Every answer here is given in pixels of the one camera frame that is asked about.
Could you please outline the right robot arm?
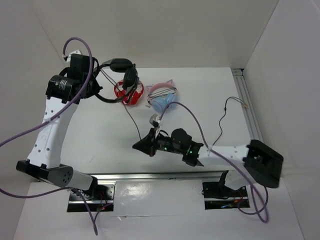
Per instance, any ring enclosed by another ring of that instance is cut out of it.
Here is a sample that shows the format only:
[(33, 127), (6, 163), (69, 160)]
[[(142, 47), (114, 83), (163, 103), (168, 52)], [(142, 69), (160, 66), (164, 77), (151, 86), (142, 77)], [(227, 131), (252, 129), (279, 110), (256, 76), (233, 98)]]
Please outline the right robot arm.
[(230, 196), (235, 190), (251, 184), (278, 188), (284, 162), (280, 153), (259, 140), (252, 139), (248, 144), (238, 146), (207, 147), (193, 141), (182, 128), (165, 136), (153, 127), (132, 147), (150, 157), (157, 151), (182, 155), (182, 161), (191, 167), (231, 166), (221, 175), (218, 184), (223, 196)]

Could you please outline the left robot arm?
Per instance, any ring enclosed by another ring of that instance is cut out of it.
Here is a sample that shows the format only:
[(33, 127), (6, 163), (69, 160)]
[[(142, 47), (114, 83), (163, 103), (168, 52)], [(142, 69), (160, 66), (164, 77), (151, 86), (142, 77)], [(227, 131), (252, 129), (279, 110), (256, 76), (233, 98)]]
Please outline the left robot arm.
[(17, 162), (16, 169), (37, 180), (60, 188), (74, 188), (88, 200), (107, 198), (110, 189), (98, 183), (92, 175), (79, 172), (73, 167), (61, 163), (61, 151), (69, 123), (78, 108), (80, 100), (71, 100), (82, 88), (85, 80), (89, 82), (80, 95), (80, 99), (92, 97), (101, 90), (96, 79), (89, 71), (94, 62), (87, 55), (72, 54), (70, 66), (48, 82), (46, 106), (43, 123), (34, 147), (26, 160)]

